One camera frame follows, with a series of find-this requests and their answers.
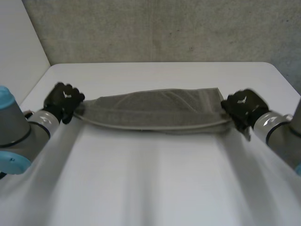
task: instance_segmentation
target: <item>gray wall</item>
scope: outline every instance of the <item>gray wall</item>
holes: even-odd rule
[[[301,0],[23,0],[50,63],[264,61],[301,92]]]

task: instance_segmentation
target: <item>gray towel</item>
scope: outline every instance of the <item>gray towel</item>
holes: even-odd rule
[[[187,134],[233,127],[213,89],[161,89],[84,101],[75,111],[83,121],[116,129]]]

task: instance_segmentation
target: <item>table surface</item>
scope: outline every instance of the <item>table surface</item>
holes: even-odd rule
[[[58,82],[86,99],[150,89],[252,88],[282,114],[300,96],[268,63],[52,66],[21,105]],[[252,134],[172,136],[61,125],[23,175],[0,181],[4,226],[299,226],[301,179]]]

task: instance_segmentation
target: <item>towel fabric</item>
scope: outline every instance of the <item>towel fabric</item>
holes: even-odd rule
[[[213,89],[160,89],[84,101],[74,115],[115,129],[188,134],[222,132],[233,127]]]

